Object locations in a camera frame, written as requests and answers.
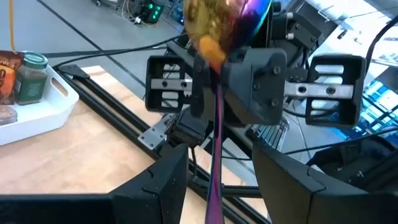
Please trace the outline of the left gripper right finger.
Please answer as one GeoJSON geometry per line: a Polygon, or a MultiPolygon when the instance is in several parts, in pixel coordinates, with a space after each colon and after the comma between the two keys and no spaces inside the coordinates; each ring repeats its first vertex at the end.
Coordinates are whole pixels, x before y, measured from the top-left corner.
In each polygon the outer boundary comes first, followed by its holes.
{"type": "Polygon", "coordinates": [[[260,143],[253,145],[252,161],[272,223],[308,223],[313,194],[326,189],[309,166],[260,143]]]}

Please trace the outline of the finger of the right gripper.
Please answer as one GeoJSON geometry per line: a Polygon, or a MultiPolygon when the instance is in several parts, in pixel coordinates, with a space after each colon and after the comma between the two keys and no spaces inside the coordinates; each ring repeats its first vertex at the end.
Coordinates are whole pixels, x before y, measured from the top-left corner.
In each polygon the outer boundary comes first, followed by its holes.
{"type": "Polygon", "coordinates": [[[278,124],[282,119],[287,56],[279,48],[249,49],[222,67],[224,122],[278,124]]]}
{"type": "Polygon", "coordinates": [[[215,95],[209,63],[196,54],[193,61],[191,113],[196,118],[214,118],[215,95]]]}

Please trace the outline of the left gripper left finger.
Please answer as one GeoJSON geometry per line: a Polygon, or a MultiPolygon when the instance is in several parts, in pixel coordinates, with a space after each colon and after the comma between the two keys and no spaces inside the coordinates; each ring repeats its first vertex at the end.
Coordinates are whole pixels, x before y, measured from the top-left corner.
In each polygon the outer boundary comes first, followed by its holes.
{"type": "Polygon", "coordinates": [[[179,224],[188,179],[188,146],[180,144],[111,191],[116,223],[179,224]]]}

